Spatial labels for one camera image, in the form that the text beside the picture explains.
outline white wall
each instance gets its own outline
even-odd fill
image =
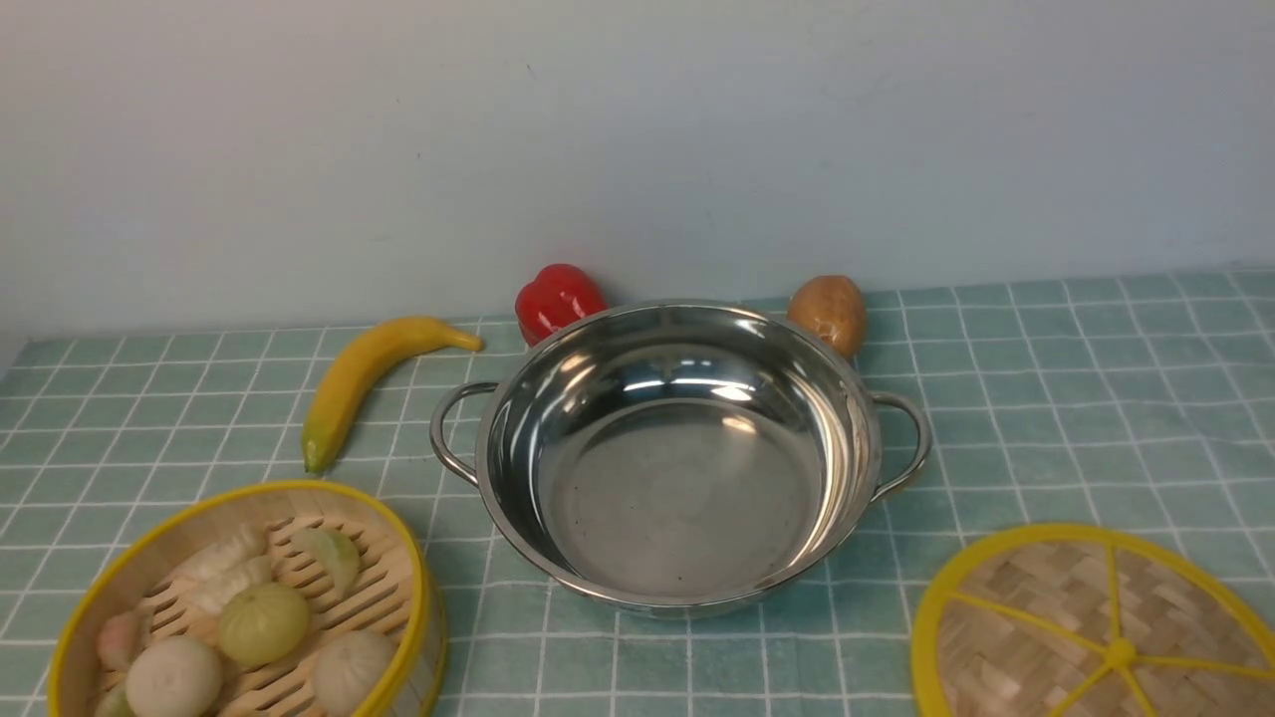
[[[1275,259],[1270,0],[9,0],[0,329]]]

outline pot handle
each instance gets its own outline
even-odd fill
[[[439,401],[439,407],[433,410],[433,417],[430,418],[430,444],[433,445],[433,454],[437,455],[439,461],[442,461],[442,464],[450,468],[453,473],[469,481],[469,485],[474,487],[478,487],[478,472],[474,471],[473,466],[465,464],[464,461],[458,458],[456,454],[448,448],[448,439],[442,436],[442,422],[448,417],[448,411],[451,411],[453,406],[460,403],[460,401],[469,395],[492,393],[496,390],[497,385],[500,384],[495,381],[478,381],[458,385],[448,392],[441,401]]]
[[[921,475],[922,468],[926,467],[926,459],[929,458],[929,447],[933,444],[933,436],[929,432],[929,421],[926,420],[926,415],[910,399],[896,393],[872,392],[872,402],[903,411],[917,425],[917,452],[912,455],[912,463],[901,473],[890,478],[889,482],[877,486],[876,492],[872,494],[872,503],[876,503]]]

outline dumpling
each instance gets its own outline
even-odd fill
[[[265,552],[264,531],[244,523],[233,533],[187,558],[177,565],[176,573],[193,580],[210,580],[263,552]]]
[[[261,555],[241,563],[222,573],[215,580],[208,580],[187,592],[186,600],[195,603],[195,607],[217,617],[232,597],[252,586],[268,583],[272,579],[274,579],[274,575],[270,574],[270,556]]]

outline stainless steel pot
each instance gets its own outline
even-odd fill
[[[495,395],[470,467],[442,426],[478,393]],[[885,484],[875,403],[917,425],[912,464]],[[430,440],[527,560],[658,617],[723,612],[796,578],[915,477],[931,444],[910,401],[870,393],[819,338],[714,302],[578,322],[507,380],[449,393]]]

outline potato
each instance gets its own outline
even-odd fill
[[[849,277],[822,276],[802,285],[788,302],[788,319],[849,358],[863,346],[868,310]]]

